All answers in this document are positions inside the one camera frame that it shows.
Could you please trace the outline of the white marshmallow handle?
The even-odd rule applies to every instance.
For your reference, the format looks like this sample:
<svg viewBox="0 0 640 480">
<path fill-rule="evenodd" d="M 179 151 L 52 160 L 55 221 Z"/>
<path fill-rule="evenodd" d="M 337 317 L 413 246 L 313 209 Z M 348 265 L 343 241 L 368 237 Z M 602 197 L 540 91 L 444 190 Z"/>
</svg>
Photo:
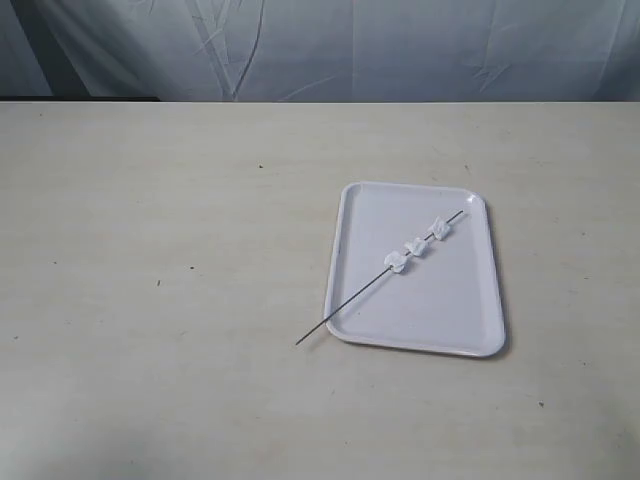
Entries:
<svg viewBox="0 0 640 480">
<path fill-rule="evenodd" d="M 384 258 L 384 266 L 392 273 L 400 274 L 407 263 L 408 256 L 398 251 L 392 251 Z"/>
</svg>

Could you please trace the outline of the white rectangular plastic tray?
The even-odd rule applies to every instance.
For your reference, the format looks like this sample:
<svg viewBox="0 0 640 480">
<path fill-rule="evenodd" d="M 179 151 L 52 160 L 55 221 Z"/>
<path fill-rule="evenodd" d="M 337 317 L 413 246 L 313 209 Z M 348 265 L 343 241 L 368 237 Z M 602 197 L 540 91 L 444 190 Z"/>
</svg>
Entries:
<svg viewBox="0 0 640 480">
<path fill-rule="evenodd" d="M 438 241 L 430 227 L 451 226 Z M 428 241 L 421 257 L 404 244 Z M 395 274 L 392 251 L 408 256 Z M 356 182 L 338 211 L 324 305 L 342 341 L 470 357 L 498 353 L 506 340 L 484 200 L 463 188 Z"/>
</svg>

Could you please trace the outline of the grey wrinkled backdrop curtain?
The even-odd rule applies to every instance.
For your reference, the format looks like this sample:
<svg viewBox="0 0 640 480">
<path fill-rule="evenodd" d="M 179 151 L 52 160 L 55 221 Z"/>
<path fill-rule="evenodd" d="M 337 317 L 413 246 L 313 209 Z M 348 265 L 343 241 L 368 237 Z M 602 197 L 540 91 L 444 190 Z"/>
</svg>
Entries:
<svg viewBox="0 0 640 480">
<path fill-rule="evenodd" d="M 635 101 L 635 1 L 5 1 L 5 97 Z"/>
</svg>

